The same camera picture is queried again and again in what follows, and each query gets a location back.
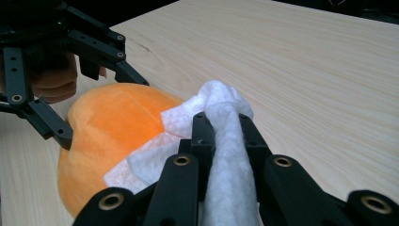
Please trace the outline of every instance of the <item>orange stuffed toy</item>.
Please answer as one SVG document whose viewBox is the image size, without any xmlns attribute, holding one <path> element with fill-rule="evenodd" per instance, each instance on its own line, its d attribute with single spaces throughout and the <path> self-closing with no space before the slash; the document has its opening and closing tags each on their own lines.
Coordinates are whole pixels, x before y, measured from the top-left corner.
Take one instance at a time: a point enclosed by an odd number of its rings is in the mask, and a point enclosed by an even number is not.
<svg viewBox="0 0 399 226">
<path fill-rule="evenodd" d="M 164 132 L 160 113 L 182 102 L 156 88 L 116 83 L 92 89 L 73 104 L 66 119 L 72 146 L 60 150 L 57 180 L 60 198 L 74 218 L 107 188 L 107 172 Z"/>
</svg>

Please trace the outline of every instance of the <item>table surface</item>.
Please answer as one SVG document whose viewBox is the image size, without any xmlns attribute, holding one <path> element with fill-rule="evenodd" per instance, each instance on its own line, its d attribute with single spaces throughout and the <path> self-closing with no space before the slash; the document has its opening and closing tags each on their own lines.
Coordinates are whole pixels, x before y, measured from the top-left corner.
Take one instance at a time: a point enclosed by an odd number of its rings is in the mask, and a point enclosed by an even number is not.
<svg viewBox="0 0 399 226">
<path fill-rule="evenodd" d="M 185 99 L 211 79 L 236 87 L 273 153 L 329 194 L 399 202 L 399 26 L 267 0 L 181 0 L 112 27 L 151 86 Z M 84 92 L 52 105 L 64 118 Z M 71 225 L 57 193 L 58 145 L 0 117 L 3 226 Z"/>
</svg>

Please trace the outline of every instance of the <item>black mechanical linkage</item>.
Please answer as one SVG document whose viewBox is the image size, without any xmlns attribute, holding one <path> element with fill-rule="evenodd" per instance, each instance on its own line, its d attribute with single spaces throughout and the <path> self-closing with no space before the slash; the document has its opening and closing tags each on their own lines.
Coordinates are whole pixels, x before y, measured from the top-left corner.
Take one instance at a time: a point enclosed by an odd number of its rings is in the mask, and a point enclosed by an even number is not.
<svg viewBox="0 0 399 226">
<path fill-rule="evenodd" d="M 40 13 L 29 13 L 24 5 Z M 30 83 L 32 71 L 45 69 L 53 57 L 68 52 L 79 56 L 81 73 L 95 80 L 103 66 L 116 73 L 117 82 L 150 85 L 126 62 L 125 37 L 76 8 L 57 0 L 36 5 L 27 0 L 9 1 L 0 6 L 7 90 L 0 93 L 0 111 L 27 119 L 43 138 L 54 137 L 67 150 L 72 145 L 71 127 L 47 103 L 35 100 Z M 25 10 L 25 20 L 15 20 L 15 13 L 9 13 L 18 10 Z"/>
<path fill-rule="evenodd" d="M 263 225 L 398 225 L 397 203 L 370 190 L 352 191 L 347 202 L 327 194 L 293 158 L 272 154 L 249 117 L 239 117 Z M 204 201 L 214 153 L 215 132 L 201 112 L 193 118 L 191 139 L 181 140 L 178 153 L 167 160 L 158 182 L 118 199 L 113 197 L 121 188 L 106 188 L 88 202 L 73 226 L 198 225 L 199 202 Z M 99 207 L 102 199 L 115 208 Z"/>
</svg>

